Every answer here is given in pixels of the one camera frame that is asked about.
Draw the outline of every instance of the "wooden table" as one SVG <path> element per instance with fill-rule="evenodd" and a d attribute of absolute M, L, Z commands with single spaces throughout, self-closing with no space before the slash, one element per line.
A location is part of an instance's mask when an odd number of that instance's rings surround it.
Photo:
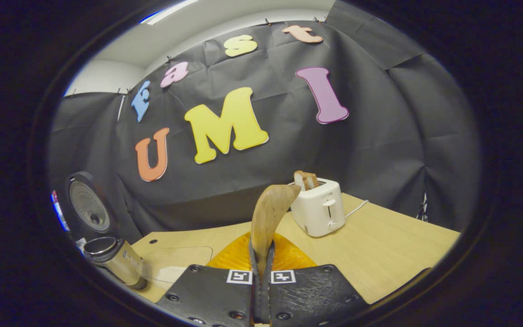
<path fill-rule="evenodd" d="M 345 213 L 363 203 L 344 193 L 342 201 Z M 148 234 L 132 245 L 144 259 L 143 275 L 149 280 L 149 286 L 138 293 L 157 302 L 186 267 L 192 263 L 205 265 L 250 229 L 251 222 L 247 222 Z M 458 232 L 372 203 L 346 218 L 343 228 L 321 238 L 305 234 L 292 213 L 286 213 L 276 232 L 296 244 L 317 265 L 336 265 L 369 304 L 390 294 L 421 270 L 433 267 L 459 236 Z"/>

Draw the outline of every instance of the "white toaster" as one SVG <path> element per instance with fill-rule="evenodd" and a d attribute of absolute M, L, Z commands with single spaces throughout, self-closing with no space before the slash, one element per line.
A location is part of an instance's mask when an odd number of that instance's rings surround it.
<path fill-rule="evenodd" d="M 340 185 L 323 178 L 318 178 L 318 184 L 317 188 L 301 191 L 291 205 L 296 223 L 316 238 L 341 228 L 346 222 Z"/>

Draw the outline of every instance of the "foam letter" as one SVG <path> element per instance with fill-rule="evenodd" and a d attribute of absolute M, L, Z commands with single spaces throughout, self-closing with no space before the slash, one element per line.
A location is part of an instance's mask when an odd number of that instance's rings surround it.
<path fill-rule="evenodd" d="M 330 124 L 348 117 L 348 109 L 340 105 L 332 85 L 328 81 L 328 69 L 322 67 L 302 68 L 296 72 L 296 76 L 306 80 L 314 95 L 318 105 L 318 115 L 316 115 L 318 123 Z"/>
<path fill-rule="evenodd" d="M 173 82 L 180 81 L 187 76 L 187 66 L 188 62 L 184 61 L 179 64 L 174 65 L 166 73 L 164 73 L 164 79 L 160 82 L 160 87 L 168 87 Z"/>
<path fill-rule="evenodd" d="M 257 48 L 256 41 L 250 41 L 251 35 L 240 35 L 228 39 L 223 46 L 227 49 L 226 54 L 230 57 L 239 56 L 252 52 Z"/>
<path fill-rule="evenodd" d="M 299 27 L 298 25 L 291 25 L 282 29 L 282 32 L 290 33 L 293 37 L 298 39 L 298 41 L 305 43 L 318 43 L 323 40 L 321 36 L 310 35 L 310 33 L 308 33 L 309 31 L 312 31 L 310 27 Z"/>
<path fill-rule="evenodd" d="M 147 109 L 149 108 L 149 102 L 147 102 L 147 100 L 149 99 L 149 91 L 147 87 L 149 87 L 150 84 L 151 81 L 145 81 L 145 83 L 138 90 L 137 95 L 133 99 L 133 107 L 137 111 L 138 122 L 141 122 L 143 116 L 145 115 L 145 112 L 147 112 Z"/>
<path fill-rule="evenodd" d="M 146 182 L 158 180 L 167 170 L 167 134 L 168 128 L 163 128 L 154 133 L 153 139 L 156 141 L 156 154 L 158 161 L 154 168 L 149 166 L 149 143 L 148 137 L 143 139 L 134 149 L 137 151 L 138 173 Z"/>
<path fill-rule="evenodd" d="M 249 87 L 229 92 L 223 102 L 220 118 L 205 105 L 198 105 L 185 114 L 185 120 L 191 122 L 195 137 L 195 162 L 202 164 L 216 158 L 217 153 L 209 147 L 208 137 L 222 153 L 227 154 L 232 128 L 235 132 L 233 146 L 238 150 L 255 147 L 270 139 L 260 128 L 253 113 L 249 99 L 252 93 Z"/>

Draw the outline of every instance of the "white wall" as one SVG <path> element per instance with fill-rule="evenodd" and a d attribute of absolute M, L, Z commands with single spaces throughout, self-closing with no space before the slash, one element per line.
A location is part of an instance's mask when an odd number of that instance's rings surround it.
<path fill-rule="evenodd" d="M 87 92 L 126 93 L 144 77 L 145 69 L 110 60 L 91 60 L 72 81 L 65 95 Z"/>
<path fill-rule="evenodd" d="M 207 29 L 197 35 L 186 39 L 185 41 L 177 44 L 176 46 L 167 49 L 160 57 L 152 62 L 144 71 L 143 77 L 152 73 L 160 65 L 168 61 L 167 56 L 174 57 L 183 51 L 190 49 L 197 44 L 203 43 L 216 36 L 223 35 L 231 31 L 243 29 L 244 27 L 259 25 L 266 23 L 266 19 L 271 23 L 275 21 L 287 21 L 287 20 L 314 20 L 316 17 L 318 20 L 323 21 L 328 15 L 327 10 L 314 10 L 314 9 L 280 9 L 270 10 L 266 12 L 255 13 L 226 21 L 223 24 L 216 25 L 210 29 Z"/>

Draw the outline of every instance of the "screw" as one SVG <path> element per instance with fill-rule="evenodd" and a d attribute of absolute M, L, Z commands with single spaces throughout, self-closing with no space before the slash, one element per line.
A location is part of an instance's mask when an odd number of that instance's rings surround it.
<path fill-rule="evenodd" d="M 349 295 L 347 297 L 344 298 L 344 302 L 348 303 L 348 302 L 352 302 L 354 300 L 357 300 L 359 297 L 356 296 L 355 294 L 353 295 Z"/>
<path fill-rule="evenodd" d="M 287 312 L 280 312 L 276 318 L 279 320 L 288 320 L 289 318 L 292 318 L 292 315 Z"/>
<path fill-rule="evenodd" d="M 167 294 L 167 298 L 171 301 L 175 301 L 177 302 L 179 300 L 179 297 L 176 296 L 175 294 Z"/>
<path fill-rule="evenodd" d="M 229 313 L 229 317 L 233 318 L 233 319 L 244 319 L 245 318 L 245 314 L 241 311 L 231 311 Z"/>

